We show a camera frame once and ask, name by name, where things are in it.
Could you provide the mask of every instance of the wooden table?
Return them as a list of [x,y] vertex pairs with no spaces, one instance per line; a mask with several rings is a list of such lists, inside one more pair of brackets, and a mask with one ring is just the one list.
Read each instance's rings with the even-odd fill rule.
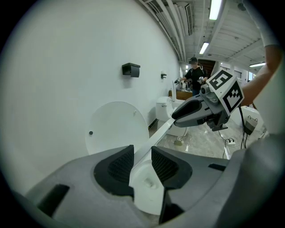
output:
[[[172,97],[172,91],[168,93],[169,97]],[[192,97],[192,92],[187,91],[176,91],[176,99],[186,101],[188,98]]]

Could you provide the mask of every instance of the round toilet lid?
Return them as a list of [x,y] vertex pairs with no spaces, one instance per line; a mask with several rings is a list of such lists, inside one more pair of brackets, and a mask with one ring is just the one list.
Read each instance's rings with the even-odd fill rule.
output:
[[133,105],[111,102],[92,115],[85,139],[90,155],[128,145],[134,145],[136,152],[149,133],[145,119]]

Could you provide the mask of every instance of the glossy marble floor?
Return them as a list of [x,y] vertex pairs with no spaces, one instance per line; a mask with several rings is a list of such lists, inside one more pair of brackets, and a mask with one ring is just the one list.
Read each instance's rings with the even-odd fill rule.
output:
[[[224,139],[233,138],[235,145],[228,146],[230,155],[233,152],[240,149],[242,141],[242,127],[238,126],[235,122],[229,119],[226,124],[228,129],[221,130],[220,133]],[[157,123],[155,123],[149,130],[150,136],[152,136],[157,131]],[[248,147],[251,143],[256,141],[258,137],[262,135],[262,132],[259,130],[254,130],[254,132],[248,136],[246,146]],[[159,147],[165,147],[184,153],[213,157],[213,158],[222,158],[224,153],[224,140],[219,135],[218,131],[213,132],[206,123],[199,126],[192,126],[189,129],[189,132],[184,136],[183,144],[177,146],[174,144],[174,141],[177,137],[172,135],[164,135],[164,137],[159,141]]]

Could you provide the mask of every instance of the ceiling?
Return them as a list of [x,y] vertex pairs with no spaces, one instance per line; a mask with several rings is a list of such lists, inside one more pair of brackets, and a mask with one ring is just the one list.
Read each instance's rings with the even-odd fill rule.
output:
[[[260,32],[248,12],[238,8],[241,0],[222,0],[217,20],[209,20],[210,0],[139,1],[160,23],[182,63],[196,56],[228,62],[256,73],[260,67],[250,68],[249,65],[265,61]],[[190,35],[184,26],[187,21],[189,27],[193,25]],[[210,44],[201,55],[199,51],[204,42]]]

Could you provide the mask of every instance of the fluorescent light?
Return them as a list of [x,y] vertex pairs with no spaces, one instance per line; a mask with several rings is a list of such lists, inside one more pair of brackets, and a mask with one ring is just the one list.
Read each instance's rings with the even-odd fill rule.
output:
[[206,48],[208,47],[208,45],[209,45],[209,43],[206,43],[206,42],[205,42],[205,43],[203,44],[203,46],[202,46],[201,51],[200,51],[199,54],[203,55],[204,52],[205,52],[205,50],[206,50]]
[[221,3],[222,0],[212,0],[211,11],[209,16],[210,20],[217,20],[221,8]]
[[264,66],[265,65],[265,62],[261,62],[261,63],[256,63],[256,64],[253,64],[253,65],[249,65],[249,67],[257,67],[257,66]]

